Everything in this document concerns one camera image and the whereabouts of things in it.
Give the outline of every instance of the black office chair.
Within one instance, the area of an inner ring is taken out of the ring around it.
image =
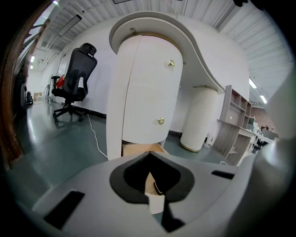
[[[94,58],[96,52],[96,48],[89,43],[85,43],[73,50],[62,89],[56,88],[56,80],[60,77],[51,77],[51,79],[54,80],[53,95],[66,99],[65,106],[62,109],[55,110],[53,113],[55,123],[58,122],[57,117],[66,112],[69,112],[70,115],[72,115],[72,113],[77,114],[79,116],[79,121],[82,121],[82,115],[77,112],[71,103],[83,101],[88,93],[87,80],[98,62]],[[78,87],[80,78],[83,78],[83,88]]]

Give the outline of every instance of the ceiling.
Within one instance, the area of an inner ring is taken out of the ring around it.
[[[250,78],[250,101],[263,106],[259,95],[267,101],[293,67],[293,56],[284,37],[272,20],[251,2],[237,7],[232,0],[132,0],[115,5],[112,0],[60,0],[43,15],[50,24],[38,42],[39,50],[47,52],[46,65],[75,37],[93,25],[137,11],[159,11],[200,20],[229,36],[246,52]],[[57,34],[76,14],[82,20],[63,37]]]

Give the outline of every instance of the floor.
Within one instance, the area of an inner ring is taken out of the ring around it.
[[[86,115],[79,122],[78,116],[66,113],[58,118],[58,125],[54,123],[52,113],[61,107],[54,102],[37,102],[16,123],[24,156],[15,161],[6,177],[16,199],[27,207],[80,170],[107,161],[97,150]],[[90,115],[90,120],[100,149],[106,154],[106,119]],[[199,152],[185,150],[179,137],[168,136],[164,148],[169,154],[186,159],[225,161],[222,155],[205,146]]]

